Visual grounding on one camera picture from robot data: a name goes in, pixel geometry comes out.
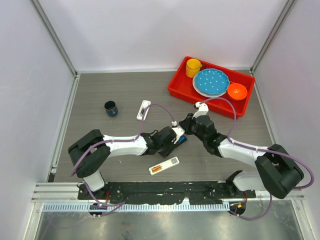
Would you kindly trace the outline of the black remote control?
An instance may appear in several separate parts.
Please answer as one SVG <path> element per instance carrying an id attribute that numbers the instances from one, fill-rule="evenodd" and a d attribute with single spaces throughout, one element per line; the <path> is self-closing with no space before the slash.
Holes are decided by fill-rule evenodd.
<path id="1" fill-rule="evenodd" d="M 181 136 L 177 143 L 173 144 L 171 143 L 162 153 L 163 157 L 167 158 L 176 148 L 178 148 L 180 145 L 185 143 L 187 141 L 187 138 L 185 135 Z"/>

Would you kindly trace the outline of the blue battery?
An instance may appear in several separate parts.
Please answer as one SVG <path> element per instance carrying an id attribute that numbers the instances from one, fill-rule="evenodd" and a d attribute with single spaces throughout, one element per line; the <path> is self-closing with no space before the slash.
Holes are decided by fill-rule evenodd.
<path id="1" fill-rule="evenodd" d="M 185 136 L 181 136 L 178 140 L 179 143 L 184 143 L 187 140 Z"/>

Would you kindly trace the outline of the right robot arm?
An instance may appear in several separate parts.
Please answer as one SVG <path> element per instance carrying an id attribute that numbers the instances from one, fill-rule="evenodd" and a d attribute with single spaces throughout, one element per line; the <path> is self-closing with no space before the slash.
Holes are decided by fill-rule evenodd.
<path id="1" fill-rule="evenodd" d="M 226 184 L 226 193 L 233 198 L 243 191 L 265 189 L 278 199 L 284 199 L 303 180 L 304 173 L 279 144 L 261 147 L 229 139 L 217 132 L 208 115 L 197 118 L 192 113 L 179 122 L 187 135 L 196 136 L 208 153 L 248 164 L 258 174 L 238 173 Z"/>

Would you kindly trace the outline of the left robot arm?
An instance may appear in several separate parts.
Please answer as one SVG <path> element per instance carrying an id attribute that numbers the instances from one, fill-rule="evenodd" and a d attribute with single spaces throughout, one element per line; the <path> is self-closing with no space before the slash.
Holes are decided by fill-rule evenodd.
<path id="1" fill-rule="evenodd" d="M 166 126 L 160 131 L 126 137 L 103 135 L 99 129 L 94 129 L 68 148 L 73 164 L 71 174 L 83 179 L 87 192 L 100 200 L 107 192 L 106 182 L 99 171 L 106 159 L 155 154 L 166 158 L 186 141 L 185 132 L 179 126 Z"/>

